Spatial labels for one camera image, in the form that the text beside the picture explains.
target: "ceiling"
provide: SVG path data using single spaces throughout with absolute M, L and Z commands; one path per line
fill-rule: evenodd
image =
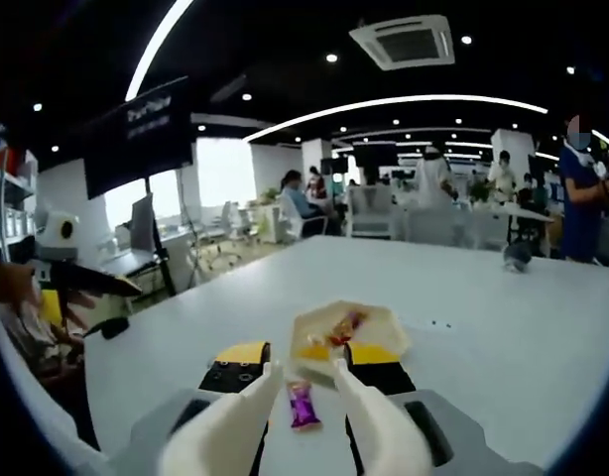
M 7 42 L 0 42 L 0 121 L 45 168 L 81 154 L 62 146 L 69 131 L 123 102 L 146 44 L 174 1 L 1 3 L 6 5 L 0 6 L 0 38 Z M 270 123 L 348 103 L 434 93 L 493 96 L 549 109 L 542 115 L 460 101 L 377 106 L 308 121 L 261 143 L 459 127 L 455 119 L 460 118 L 460 127 L 490 131 L 516 123 L 541 142 L 541 151 L 555 154 L 551 136 L 561 135 L 569 112 L 585 106 L 595 128 L 609 137 L 609 15 L 593 2 L 580 12 L 527 2 L 488 9 L 486 3 L 194 0 L 159 49 L 140 90 L 187 75 L 192 111 Z M 426 14 L 447 17 L 456 64 L 383 71 L 348 35 L 360 24 Z M 460 42 L 463 35 L 472 37 L 472 45 Z M 330 53 L 337 62 L 325 60 Z M 574 75 L 567 74 L 569 65 L 575 66 Z M 239 88 L 230 97 L 210 100 L 237 78 Z M 243 93 L 252 100 L 243 101 Z M 43 109 L 34 112 L 38 102 Z M 394 119 L 400 124 L 394 126 Z M 257 130 L 207 125 L 196 134 L 245 137 Z M 425 131 L 413 133 L 412 140 L 451 140 L 450 134 Z M 402 142 L 405 136 L 378 138 Z M 490 134 L 457 136 L 489 143 Z M 61 150 L 51 152 L 52 145 Z

